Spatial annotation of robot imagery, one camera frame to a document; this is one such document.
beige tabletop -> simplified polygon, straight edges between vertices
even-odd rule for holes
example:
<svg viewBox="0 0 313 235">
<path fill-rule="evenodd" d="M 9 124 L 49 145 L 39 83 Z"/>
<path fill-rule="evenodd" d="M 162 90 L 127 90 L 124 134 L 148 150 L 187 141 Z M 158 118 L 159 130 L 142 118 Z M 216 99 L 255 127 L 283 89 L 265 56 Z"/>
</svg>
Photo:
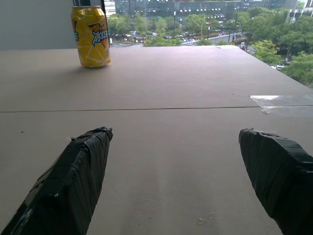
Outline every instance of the beige tabletop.
<svg viewBox="0 0 313 235">
<path fill-rule="evenodd" d="M 114 137 L 89 235 L 280 235 L 238 133 L 276 132 L 312 153 L 311 117 L 264 114 L 249 98 L 312 90 L 235 47 L 111 54 L 84 70 L 71 49 L 0 52 L 0 230 L 70 138 L 105 125 Z"/>
</svg>

soda can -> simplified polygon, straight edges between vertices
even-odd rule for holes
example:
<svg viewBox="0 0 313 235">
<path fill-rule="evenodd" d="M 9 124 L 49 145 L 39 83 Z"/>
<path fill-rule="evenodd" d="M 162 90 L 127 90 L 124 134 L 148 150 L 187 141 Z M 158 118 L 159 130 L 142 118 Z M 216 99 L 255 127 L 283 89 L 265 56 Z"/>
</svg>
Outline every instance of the soda can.
<svg viewBox="0 0 313 235">
<path fill-rule="evenodd" d="M 87 69 L 109 64 L 110 48 L 106 16 L 100 6 L 74 6 L 72 26 L 79 60 Z"/>
</svg>

black tape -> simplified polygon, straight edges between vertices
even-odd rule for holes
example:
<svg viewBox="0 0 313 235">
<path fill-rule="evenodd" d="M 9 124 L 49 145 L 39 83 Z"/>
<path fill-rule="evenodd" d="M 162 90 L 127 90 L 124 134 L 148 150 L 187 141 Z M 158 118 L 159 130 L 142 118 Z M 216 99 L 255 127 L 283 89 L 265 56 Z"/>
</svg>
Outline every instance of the black tape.
<svg viewBox="0 0 313 235">
<path fill-rule="evenodd" d="M 257 197 L 285 235 L 313 234 L 313 158 L 287 138 L 241 130 L 241 154 Z"/>
<path fill-rule="evenodd" d="M 112 129 L 89 131 L 37 180 L 2 235 L 85 235 L 98 202 Z"/>
</svg>

yellow soda can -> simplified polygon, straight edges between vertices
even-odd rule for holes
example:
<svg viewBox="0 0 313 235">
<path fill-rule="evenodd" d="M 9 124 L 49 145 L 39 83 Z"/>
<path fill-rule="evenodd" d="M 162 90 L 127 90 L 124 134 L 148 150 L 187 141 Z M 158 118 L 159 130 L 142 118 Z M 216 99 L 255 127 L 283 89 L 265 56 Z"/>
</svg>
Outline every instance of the yellow soda can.
<svg viewBox="0 0 313 235">
<path fill-rule="evenodd" d="M 79 60 L 87 69 L 103 68 L 111 62 L 106 16 L 100 6 L 74 6 L 72 26 Z"/>
</svg>

gray wall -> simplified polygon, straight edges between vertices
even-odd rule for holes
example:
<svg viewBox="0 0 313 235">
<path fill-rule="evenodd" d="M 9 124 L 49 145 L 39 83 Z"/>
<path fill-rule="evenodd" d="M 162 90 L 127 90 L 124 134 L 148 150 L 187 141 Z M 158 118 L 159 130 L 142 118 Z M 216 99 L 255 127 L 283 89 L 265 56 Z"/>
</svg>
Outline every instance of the gray wall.
<svg viewBox="0 0 313 235">
<path fill-rule="evenodd" d="M 2 0 L 0 50 L 75 48 L 72 0 Z"/>
</svg>

